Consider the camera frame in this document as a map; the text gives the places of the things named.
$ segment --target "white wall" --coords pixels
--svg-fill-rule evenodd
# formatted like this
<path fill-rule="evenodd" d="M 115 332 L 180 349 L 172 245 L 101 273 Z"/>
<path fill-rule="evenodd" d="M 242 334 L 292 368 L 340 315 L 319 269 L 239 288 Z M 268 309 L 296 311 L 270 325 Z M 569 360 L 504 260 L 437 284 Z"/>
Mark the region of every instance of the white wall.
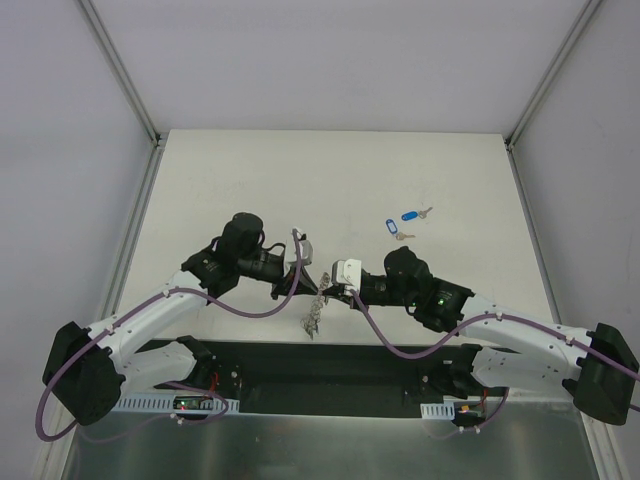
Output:
<path fill-rule="evenodd" d="M 17 480 L 53 335 L 94 319 L 150 143 L 74 2 L 1 2 L 0 65 L 0 477 Z"/>
<path fill-rule="evenodd" d="M 96 0 L 161 131 L 507 134 L 585 0 Z"/>
<path fill-rule="evenodd" d="M 425 220 L 400 220 L 404 212 L 428 207 L 433 210 Z M 500 135 L 172 130 L 123 305 L 137 303 L 241 211 L 262 218 L 267 244 L 286 241 L 294 225 L 303 229 L 313 243 L 307 270 L 314 281 L 347 258 L 383 273 L 385 256 L 407 245 L 434 275 L 551 320 Z M 397 241 L 388 218 L 416 238 Z M 270 290 L 242 279 L 223 300 L 264 312 L 275 306 Z M 311 300 L 296 297 L 265 321 L 211 306 L 185 315 L 161 336 L 308 342 L 300 319 Z M 370 311 L 394 344 L 431 345 L 441 337 L 402 309 Z M 360 312 L 339 302 L 323 308 L 314 342 L 380 343 Z"/>
<path fill-rule="evenodd" d="M 516 146 L 567 323 L 615 325 L 640 354 L 640 2 L 605 2 Z M 637 391 L 635 403 L 640 402 Z M 640 414 L 617 436 L 640 471 Z"/>

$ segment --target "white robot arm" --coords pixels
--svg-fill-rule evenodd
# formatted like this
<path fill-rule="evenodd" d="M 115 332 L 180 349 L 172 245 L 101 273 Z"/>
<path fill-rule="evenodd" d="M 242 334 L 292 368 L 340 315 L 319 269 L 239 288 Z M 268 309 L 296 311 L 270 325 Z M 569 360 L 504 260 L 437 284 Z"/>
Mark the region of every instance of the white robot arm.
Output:
<path fill-rule="evenodd" d="M 318 294 L 304 269 L 313 256 L 306 236 L 294 230 L 295 258 L 285 245 L 280 245 L 284 247 L 280 255 L 274 255 L 262 247 L 262 227 L 255 215 L 237 214 L 220 237 L 192 255 L 142 304 L 85 329 L 72 322 L 59 330 L 43 381 L 46 385 L 52 382 L 48 388 L 78 423 L 89 425 L 99 420 L 123 395 L 170 381 L 201 383 L 215 372 L 212 353 L 190 336 L 159 349 L 140 349 L 187 312 L 219 303 L 216 299 L 234 288 L 241 276 L 271 283 L 274 299 L 287 295 L 288 301 L 292 295 Z M 465 287 L 435 278 L 427 264 L 407 247 L 389 253 L 384 267 L 385 275 L 371 275 L 362 270 L 358 260 L 340 260 L 334 264 L 333 285 L 322 295 L 360 308 L 365 316 L 372 305 L 404 307 L 426 328 L 450 335 L 455 330 L 467 338 L 497 345 L 462 345 L 465 355 L 429 376 L 429 383 L 433 382 L 442 395 L 466 398 L 484 387 L 517 387 L 573 397 L 577 408 L 607 423 L 621 425 L 626 421 L 635 381 L 593 355 L 585 356 L 567 341 L 590 343 L 592 349 L 637 372 L 638 362 L 613 327 L 599 324 L 595 332 L 562 325 L 542 327 Z M 521 321 L 504 321 L 503 317 Z M 465 323 L 470 318 L 475 321 Z M 370 317 L 367 320 L 375 330 Z M 562 335 L 536 330 L 532 324 L 542 330 L 553 328 Z M 69 359 L 74 356 L 78 361 L 70 366 Z M 404 358 L 420 357 L 407 354 Z"/>
<path fill-rule="evenodd" d="M 426 328 L 496 345 L 462 345 L 468 355 L 443 368 L 436 378 L 429 377 L 429 383 L 433 380 L 443 394 L 466 398 L 478 386 L 515 387 L 573 398 L 574 405 L 593 418 L 613 425 L 625 423 L 635 380 L 576 346 L 590 345 L 637 373 L 638 361 L 615 328 L 601 323 L 589 331 L 527 318 L 468 288 L 435 278 L 408 247 L 389 253 L 384 267 L 386 275 L 371 275 L 358 260 L 339 260 L 333 266 L 333 286 L 323 295 L 363 310 L 388 348 L 368 306 L 403 306 Z M 428 355 L 390 349 L 407 359 Z"/>

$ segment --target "metal frame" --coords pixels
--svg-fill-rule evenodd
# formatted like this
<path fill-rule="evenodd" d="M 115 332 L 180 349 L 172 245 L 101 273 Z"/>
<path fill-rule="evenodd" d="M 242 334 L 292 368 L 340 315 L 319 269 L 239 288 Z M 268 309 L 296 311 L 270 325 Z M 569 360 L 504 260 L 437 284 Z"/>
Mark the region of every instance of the metal frame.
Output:
<path fill-rule="evenodd" d="M 167 136 L 161 135 L 157 131 L 93 1 L 74 0 L 74 2 L 78 6 L 83 18 L 86 20 L 98 47 L 104 55 L 106 63 L 122 89 L 123 95 L 127 99 L 127 102 L 131 106 L 143 130 L 153 145 L 153 151 L 148 160 L 143 180 L 138 188 L 135 204 L 129 216 L 128 226 L 118 252 L 116 265 L 105 295 L 105 300 L 100 309 L 101 318 L 104 318 L 115 312 L 122 296 L 126 275 L 133 257 L 133 252 L 135 251 L 137 239 L 144 219 L 144 213 L 151 196 L 151 191 L 158 172 Z M 549 281 L 544 257 L 540 249 L 537 229 L 531 213 L 526 189 L 518 172 L 517 155 L 514 150 L 514 145 L 522 137 L 537 110 L 545 101 L 547 93 L 553 85 L 554 80 L 562 71 L 562 68 L 566 64 L 571 52 L 579 43 L 588 26 L 593 22 L 603 3 L 604 0 L 587 0 L 585 2 L 578 17 L 564 38 L 549 67 L 544 72 L 542 79 L 536 86 L 526 108 L 523 110 L 514 129 L 512 130 L 512 133 L 507 137 L 506 141 L 509 162 L 513 170 L 514 180 L 522 202 L 523 212 L 533 242 L 545 292 L 549 300 L 553 318 L 558 323 L 560 323 L 560 315 L 553 289 Z M 526 395 L 523 398 L 518 399 L 518 401 L 523 400 L 526 400 Z M 50 428 L 57 431 L 58 429 L 63 428 L 64 425 L 71 420 L 71 416 L 59 402 L 56 403 L 57 405 Z M 626 471 L 625 463 L 621 460 L 611 427 L 600 422 L 596 422 L 588 417 L 584 417 L 584 425 L 600 476 L 602 478 L 612 480 L 629 479 L 629 474 Z M 61 477 L 71 448 L 72 439 L 72 435 L 69 435 L 64 440 L 47 444 L 45 448 L 42 449 L 36 465 L 35 478 L 49 480 L 59 479 Z"/>
<path fill-rule="evenodd" d="M 75 3 L 87 22 L 87 25 L 95 38 L 96 44 L 102 51 L 104 59 L 107 62 L 107 65 L 109 65 L 111 72 L 113 72 L 118 85 L 120 85 L 122 93 L 127 99 L 127 102 L 129 102 L 133 113 L 135 113 L 138 121 L 142 125 L 142 128 L 155 145 L 159 139 L 158 130 L 154 126 L 153 121 L 149 116 L 149 112 L 142 102 L 142 99 L 138 94 L 138 90 L 133 84 L 133 81 L 129 76 L 129 72 L 127 72 L 124 63 L 122 62 L 122 58 L 120 58 L 120 54 L 116 50 L 113 40 L 111 40 L 109 32 L 107 32 L 104 23 L 100 19 L 100 15 L 93 4 L 93 1 L 75 0 Z"/>
<path fill-rule="evenodd" d="M 516 122 L 516 126 L 513 128 L 511 134 L 507 137 L 507 145 L 509 147 L 515 145 L 522 137 L 522 134 L 529 126 L 529 123 L 531 123 L 531 120 L 533 119 L 535 113 L 538 111 L 538 108 L 547 98 L 549 89 L 553 85 L 554 80 L 558 77 L 558 74 L 562 70 L 562 67 L 565 65 L 567 59 L 569 58 L 569 55 L 584 35 L 587 27 L 591 25 L 591 22 L 594 20 L 596 13 L 604 2 L 605 0 L 587 0 L 582 7 L 582 10 L 578 14 L 578 18 L 576 18 L 573 22 L 573 25 L 571 25 L 569 32 L 562 41 L 562 44 L 560 44 L 560 48 L 558 49 L 553 59 L 551 60 L 551 63 L 542 75 L 542 78 L 540 79 L 540 82 L 538 82 L 536 89 L 533 91 L 533 95 L 531 95 L 531 98 L 527 102 L 527 106 Z"/>
<path fill-rule="evenodd" d="M 524 218 L 527 222 L 527 228 L 529 229 L 529 236 L 531 237 L 531 243 L 533 244 L 533 251 L 536 256 L 536 261 L 538 262 L 540 276 L 542 277 L 542 285 L 544 286 L 544 291 L 547 294 L 547 301 L 549 302 L 549 308 L 551 309 L 551 317 L 553 318 L 553 321 L 555 323 L 561 324 L 562 320 L 560 318 L 560 312 L 558 310 L 558 303 L 556 301 L 555 294 L 553 293 L 553 288 L 551 288 L 549 272 L 544 261 L 544 255 L 542 255 L 542 249 L 540 248 L 538 230 L 536 228 L 533 214 L 531 213 L 531 204 L 529 203 L 526 189 L 522 182 L 522 178 L 520 177 L 520 173 L 518 172 L 518 166 L 516 164 L 515 158 L 516 154 L 513 147 L 507 146 L 507 156 L 509 157 L 509 164 L 511 165 L 511 171 L 513 172 L 513 179 L 516 183 L 518 196 L 520 197 L 520 202 L 522 203 L 522 212 L 524 213 Z"/>
<path fill-rule="evenodd" d="M 120 303 L 120 299 L 122 298 L 125 280 L 127 273 L 129 273 L 129 267 L 131 265 L 131 260 L 133 259 L 133 252 L 135 251 L 136 244 L 138 243 L 144 214 L 147 211 L 149 199 L 151 198 L 151 191 L 153 190 L 156 175 L 160 168 L 160 161 L 162 160 L 166 141 L 167 135 L 159 135 L 158 142 L 153 148 L 151 156 L 147 161 L 142 183 L 138 188 L 136 200 L 129 215 L 124 239 L 118 250 L 115 269 L 111 276 L 111 281 L 109 282 L 106 298 L 104 299 L 103 306 L 100 309 L 99 318 L 106 318 L 113 315 Z"/>

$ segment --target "purple cable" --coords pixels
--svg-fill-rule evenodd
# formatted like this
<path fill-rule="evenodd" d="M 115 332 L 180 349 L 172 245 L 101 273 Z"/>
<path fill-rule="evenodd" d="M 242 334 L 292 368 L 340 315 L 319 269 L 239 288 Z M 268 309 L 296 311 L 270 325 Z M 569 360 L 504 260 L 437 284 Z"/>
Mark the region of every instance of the purple cable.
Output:
<path fill-rule="evenodd" d="M 120 325 L 122 325 L 124 322 L 129 320 L 131 317 L 133 317 L 137 313 L 140 313 L 142 310 L 144 310 L 154 302 L 157 302 L 161 298 L 165 298 L 165 297 L 162 293 L 158 293 L 157 295 L 154 295 L 153 297 L 145 300 L 140 305 L 135 307 L 133 310 L 131 310 L 130 312 L 127 312 L 125 315 L 123 315 L 118 320 L 113 322 L 113 328 L 118 328 Z M 69 368 L 74 363 L 76 363 L 85 353 L 87 353 L 91 348 L 94 347 L 94 345 L 100 342 L 107 335 L 109 335 L 109 330 L 104 330 L 100 332 L 96 336 L 96 338 L 91 340 L 84 347 L 82 347 L 80 350 L 74 353 L 71 356 L 71 358 L 67 360 L 65 364 L 60 368 L 60 370 L 58 370 L 55 373 L 55 375 L 51 378 L 51 380 L 45 387 L 44 392 L 42 392 L 42 396 L 40 397 L 40 402 L 38 402 L 38 409 L 36 411 L 36 433 L 40 438 L 40 440 L 44 442 L 55 442 L 56 440 L 59 440 L 62 437 L 64 437 L 67 433 L 69 433 L 73 429 L 73 427 L 77 425 L 78 422 L 74 420 L 61 432 L 58 432 L 55 435 L 47 435 L 47 433 L 44 431 L 44 428 L 42 427 L 42 417 L 44 416 L 44 407 L 47 404 L 47 399 L 49 398 L 49 395 L 51 395 L 51 392 L 53 391 L 53 387 L 55 387 L 55 385 L 58 383 L 60 378 L 67 372 L 67 370 L 69 370 Z"/>
<path fill-rule="evenodd" d="M 222 417 L 225 413 L 227 413 L 229 411 L 229 402 L 227 402 L 227 400 L 224 397 L 221 397 L 220 395 L 218 395 L 215 392 L 211 392 L 209 390 L 201 390 L 201 389 L 195 388 L 195 387 L 189 387 L 187 385 L 182 385 L 182 384 L 177 383 L 177 382 L 167 382 L 165 385 L 169 385 L 171 387 L 174 387 L 177 390 L 188 390 L 190 392 L 199 393 L 199 394 L 204 395 L 206 397 L 209 397 L 211 399 L 220 400 L 222 402 L 222 404 L 224 405 L 224 410 L 222 410 L 221 412 L 216 413 L 215 415 L 209 415 L 204 420 L 183 419 L 182 423 L 184 425 L 204 425 L 204 424 L 207 424 L 207 423 L 211 423 L 211 422 L 219 419 L 220 417 Z M 146 427 L 150 423 L 153 423 L 156 420 L 160 420 L 160 419 L 163 419 L 163 418 L 164 419 L 170 419 L 171 416 L 167 415 L 166 413 L 162 413 L 160 415 L 154 415 L 153 417 L 147 418 L 143 422 L 140 422 L 138 425 L 136 425 L 135 427 L 131 428 L 130 430 L 127 430 L 126 432 L 122 432 L 122 433 L 119 433 L 117 435 L 114 435 L 112 437 L 107 437 L 107 438 L 99 438 L 99 439 L 91 438 L 86 433 L 84 433 L 84 431 L 82 429 L 80 429 L 79 432 L 80 432 L 80 436 L 84 440 L 86 440 L 87 442 L 94 443 L 94 444 L 97 444 L 97 445 L 102 445 L 102 444 L 105 444 L 105 443 L 114 442 L 114 441 L 119 440 L 119 439 L 124 438 L 124 437 L 128 437 L 129 435 L 134 435 L 135 433 L 138 433 L 140 430 L 142 430 L 144 427 Z"/>
<path fill-rule="evenodd" d="M 500 400 L 500 403 L 498 404 L 496 409 L 491 413 L 491 415 L 489 415 L 489 417 L 487 417 L 487 419 L 484 422 L 482 422 L 480 425 L 477 426 L 478 433 L 480 430 L 484 429 L 487 425 L 489 425 L 491 422 L 493 422 L 496 419 L 498 414 L 502 411 L 502 409 L 506 405 L 508 397 L 509 397 L 509 389 L 507 388 L 504 392 L 504 395 L 502 396 L 502 400 Z M 431 434 L 429 434 L 429 436 L 435 440 L 447 440 L 459 433 L 465 433 L 465 432 L 476 432 L 476 429 L 475 427 L 466 427 L 466 428 L 463 428 L 462 430 L 460 429 L 454 430 L 453 432 L 443 435 L 442 437 L 439 437 L 437 435 L 431 435 Z"/>
<path fill-rule="evenodd" d="M 229 305 L 227 305 L 226 303 L 222 303 L 220 300 L 218 300 L 217 298 L 213 298 L 209 295 L 207 295 L 204 292 L 201 292 L 200 290 L 195 290 L 193 288 L 185 288 L 185 287 L 176 287 L 176 288 L 172 288 L 171 290 L 169 290 L 170 294 L 173 293 L 191 293 L 193 295 L 197 295 L 199 297 L 202 297 L 206 300 L 208 300 L 209 302 L 213 303 L 214 305 L 222 308 L 223 310 L 226 310 L 227 312 L 233 313 L 235 315 L 238 315 L 240 317 L 245 317 L 245 318 L 266 318 L 266 317 L 270 317 L 271 315 L 275 315 L 276 313 L 279 313 L 280 311 L 282 311 L 282 309 L 284 307 L 287 306 L 287 304 L 291 301 L 291 299 L 293 298 L 293 295 L 296 293 L 296 289 L 298 288 L 298 282 L 300 281 L 300 275 L 302 273 L 302 258 L 301 258 L 301 253 L 300 253 L 300 241 L 298 240 L 298 236 L 297 236 L 297 231 L 294 230 L 293 231 L 293 240 L 295 242 L 295 246 L 296 246 L 296 271 L 295 274 L 293 276 L 293 284 L 291 285 L 291 289 L 289 290 L 289 293 L 287 294 L 286 298 L 284 299 L 284 301 L 278 305 L 276 308 L 269 310 L 268 312 L 264 312 L 264 313 L 249 313 L 249 312 L 242 312 L 240 310 L 238 310 L 237 308 L 231 307 Z"/>
<path fill-rule="evenodd" d="M 300 273 L 302 271 L 302 257 L 300 254 L 300 241 L 298 240 L 298 231 L 296 229 L 293 229 L 292 231 L 292 235 L 293 235 L 293 241 L 295 243 L 295 248 L 296 248 L 296 272 L 295 275 L 293 277 L 293 284 L 291 285 L 291 290 L 289 290 L 289 293 L 287 294 L 287 297 L 284 299 L 284 301 L 278 305 L 276 308 L 269 310 L 268 312 L 265 313 L 247 313 L 247 312 L 242 312 L 240 310 L 237 310 L 233 307 L 230 307 L 229 305 L 226 305 L 224 303 L 222 303 L 221 301 L 210 297 L 209 295 L 200 292 L 198 290 L 195 289 L 191 289 L 191 288 L 173 288 L 171 290 L 169 290 L 169 293 L 177 293 L 177 292 L 184 292 L 184 293 L 193 293 L 195 295 L 198 295 L 200 297 L 206 298 L 207 300 L 209 300 L 211 303 L 227 310 L 228 312 L 234 313 L 236 315 L 240 315 L 243 317 L 247 317 L 247 318 L 265 318 L 265 317 L 269 317 L 271 315 L 275 315 L 276 313 L 280 312 L 291 300 L 291 298 L 293 297 L 296 288 L 298 288 L 298 281 L 300 280 Z M 131 311 L 127 312 L 126 314 L 124 314 L 122 317 L 120 317 L 118 320 L 116 320 L 115 322 L 113 322 L 113 328 L 119 328 L 124 322 L 126 322 L 127 320 L 129 320 L 131 317 L 133 317 L 134 315 L 140 313 L 142 310 L 144 310 L 145 308 L 149 307 L 150 305 L 152 305 L 153 303 L 157 302 L 158 300 L 161 300 L 163 298 L 166 298 L 164 296 L 163 293 L 158 293 L 156 295 L 154 295 L 151 298 L 148 298 L 147 300 L 145 300 L 144 302 L 142 302 L 140 305 L 138 305 L 137 307 L 135 307 L 134 309 L 132 309 Z M 56 386 L 56 384 L 58 383 L 58 381 L 60 381 L 60 378 L 62 378 L 62 376 L 67 372 L 67 370 L 69 370 L 69 368 L 71 368 L 71 366 L 76 363 L 85 353 L 87 353 L 91 348 L 93 348 L 95 345 L 97 345 L 103 338 L 105 338 L 107 335 L 109 335 L 109 330 L 103 330 L 102 332 L 100 332 L 98 335 L 96 335 L 96 337 L 91 340 L 89 343 L 87 343 L 84 347 L 82 347 L 80 350 L 78 350 L 76 353 L 74 353 L 71 358 L 69 358 L 69 360 L 67 360 L 64 365 L 62 365 L 62 367 L 60 367 L 60 369 L 53 375 L 53 377 L 51 378 L 51 380 L 49 380 L 49 383 L 46 385 L 44 392 L 42 392 L 42 396 L 40 397 L 40 401 L 38 402 L 38 409 L 36 410 L 36 434 L 38 435 L 38 438 L 40 438 L 40 440 L 42 440 L 43 442 L 55 442 L 56 440 L 61 439 L 62 437 L 64 437 L 67 433 L 69 433 L 71 430 L 73 430 L 73 428 L 78 424 L 77 420 L 73 420 L 66 428 L 64 428 L 62 431 L 54 434 L 54 435 L 48 435 L 45 431 L 44 431 L 44 427 L 42 426 L 42 422 L 43 422 L 43 417 L 44 417 L 44 408 L 47 404 L 47 400 L 49 399 L 49 395 L 51 395 L 51 392 L 53 391 L 53 388 Z"/>
<path fill-rule="evenodd" d="M 364 305 L 364 303 L 360 299 L 360 296 L 358 295 L 358 292 L 356 292 L 355 290 L 351 290 L 351 293 L 353 294 L 353 298 L 355 298 L 356 303 L 358 304 L 358 307 L 360 307 L 360 311 L 364 315 L 364 318 L 367 319 L 367 322 L 369 322 L 369 325 L 371 326 L 371 328 L 375 332 L 376 336 L 383 343 L 383 345 L 385 347 L 387 347 L 387 349 L 389 349 L 391 351 L 391 353 L 394 353 L 398 357 L 404 358 L 404 359 L 407 359 L 407 360 L 417 360 L 419 358 L 427 357 L 427 356 L 431 355 L 433 352 L 435 352 L 436 350 L 438 350 L 440 347 L 442 347 L 445 343 L 447 343 L 449 341 L 449 339 L 454 337 L 458 332 L 460 332 L 462 329 L 468 327 L 469 325 L 471 325 L 473 323 L 476 323 L 476 322 L 480 322 L 482 320 L 486 320 L 487 318 L 497 318 L 494 313 L 485 313 L 485 314 L 478 315 L 476 317 L 470 318 L 469 320 L 465 320 L 464 322 L 460 323 L 456 328 L 454 328 L 449 333 L 447 333 L 444 337 L 442 337 L 432 347 L 429 347 L 428 349 L 426 349 L 426 350 L 424 350 L 422 352 L 406 353 L 406 352 L 403 352 L 401 350 L 398 350 L 396 347 L 394 347 L 391 344 L 391 342 L 389 342 L 389 340 L 387 340 L 387 338 L 384 336 L 384 334 L 382 333 L 382 331 L 380 330 L 380 328 L 378 327 L 376 322 L 371 317 L 371 314 L 367 310 L 367 307 Z M 554 330 L 554 329 L 549 328 L 549 327 L 545 327 L 544 325 L 541 325 L 538 322 L 534 322 L 533 320 L 528 320 L 526 318 L 516 317 L 515 315 L 502 314 L 502 320 L 509 320 L 509 321 L 512 321 L 512 322 L 520 323 L 522 325 L 527 325 L 529 327 L 532 327 L 532 328 L 535 328 L 535 329 L 540 330 L 542 332 L 545 332 L 545 333 L 557 338 L 558 340 L 562 340 L 563 342 L 567 342 L 569 345 L 573 345 L 573 346 L 578 347 L 580 350 L 583 350 L 583 351 L 593 355 L 598 360 L 600 360 L 600 361 L 606 363 L 607 365 L 609 365 L 609 366 L 621 371 L 625 375 L 630 376 L 636 382 L 640 382 L 640 375 L 638 373 L 634 372 L 633 370 L 628 369 L 627 367 L 625 367 L 623 365 L 620 365 L 618 362 L 615 362 L 614 360 L 611 360 L 606 355 L 603 355 L 602 353 L 598 352 L 597 350 L 594 350 L 593 348 L 585 345 L 584 343 L 576 340 L 575 338 L 568 339 L 566 335 L 564 335 L 563 333 L 560 333 L 557 330 Z M 637 407 L 635 405 L 630 405 L 629 408 L 631 408 L 632 410 L 634 410 L 636 412 L 640 412 L 640 407 Z"/>

